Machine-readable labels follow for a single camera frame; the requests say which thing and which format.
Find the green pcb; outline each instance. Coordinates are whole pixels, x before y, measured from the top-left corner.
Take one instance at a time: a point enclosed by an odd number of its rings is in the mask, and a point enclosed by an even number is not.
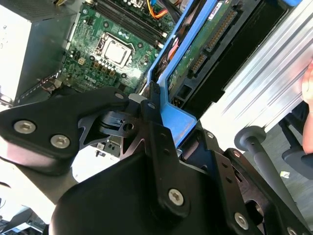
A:
[[[184,74],[188,71],[189,67],[195,63],[195,60],[199,57],[203,47],[214,46],[216,41],[220,38],[225,28],[233,16],[236,14],[235,11],[231,11],[229,16],[225,17],[225,13],[231,8],[231,0],[220,1],[213,9],[212,13],[208,17],[208,20],[204,23],[202,29],[195,37],[194,41],[184,54],[183,58],[169,77],[167,81],[169,93],[173,88],[185,78]],[[225,17],[220,29],[216,32],[217,24],[220,23],[222,17]]]
[[[158,49],[83,5],[59,80],[79,92],[114,86],[130,94],[157,56]]]

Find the bolt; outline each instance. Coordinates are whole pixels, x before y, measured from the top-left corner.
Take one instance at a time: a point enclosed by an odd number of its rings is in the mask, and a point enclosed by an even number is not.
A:
[[[51,138],[50,142],[56,148],[67,148],[70,144],[69,138],[64,135],[55,135]]]
[[[115,96],[116,96],[117,98],[124,99],[124,96],[121,95],[120,93],[115,93]]]
[[[287,228],[287,231],[288,231],[288,234],[289,234],[289,235],[297,235],[297,233],[295,232],[295,230],[293,230],[293,228],[291,228],[291,227],[288,227],[288,228]]]
[[[155,109],[155,108],[156,108],[153,103],[148,103],[148,106],[149,106],[150,108],[152,108],[152,109]]]
[[[170,198],[171,202],[173,202],[176,206],[182,206],[184,203],[184,197],[181,192],[179,192],[177,189],[172,188],[168,192],[168,197]]]
[[[239,157],[241,157],[241,154],[240,154],[240,152],[238,152],[238,151],[236,151],[236,150],[234,150],[234,155],[237,157],[237,158],[239,158]]]
[[[30,121],[22,120],[14,124],[14,130],[22,134],[30,134],[36,130],[36,126]]]
[[[244,230],[248,230],[248,228],[249,228],[248,222],[242,214],[240,214],[239,212],[236,212],[235,213],[235,220],[241,228],[243,228]]]
[[[206,134],[207,134],[207,136],[209,136],[211,139],[213,139],[214,138],[214,135],[211,133],[211,132],[206,132]]]

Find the gray carpet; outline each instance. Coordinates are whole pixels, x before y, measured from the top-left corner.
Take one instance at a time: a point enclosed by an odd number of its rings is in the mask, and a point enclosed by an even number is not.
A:
[[[291,129],[299,141],[302,142],[302,136],[295,129]],[[297,203],[297,206],[308,223],[308,226],[311,231],[313,231],[313,181],[304,178],[283,161],[281,157],[282,153],[289,149],[290,146],[278,125],[268,132],[267,138],[263,142],[262,146],[267,151],[278,172],[290,172],[289,179],[282,179],[294,201]],[[251,154],[245,153],[245,156],[259,171]]]

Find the chip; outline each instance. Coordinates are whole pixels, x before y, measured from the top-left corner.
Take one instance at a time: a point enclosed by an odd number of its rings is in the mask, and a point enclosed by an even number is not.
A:
[[[105,33],[102,35],[97,49],[100,50],[102,58],[122,68],[127,64],[128,60],[131,60],[134,46]]]

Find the white label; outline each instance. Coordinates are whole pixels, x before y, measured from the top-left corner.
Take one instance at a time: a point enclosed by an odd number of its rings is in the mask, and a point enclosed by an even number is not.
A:
[[[222,2],[220,1],[219,3],[217,3],[216,7],[213,9],[211,15],[209,16],[209,21],[213,20],[213,18],[215,17],[216,13],[219,11],[220,7],[222,6]]]

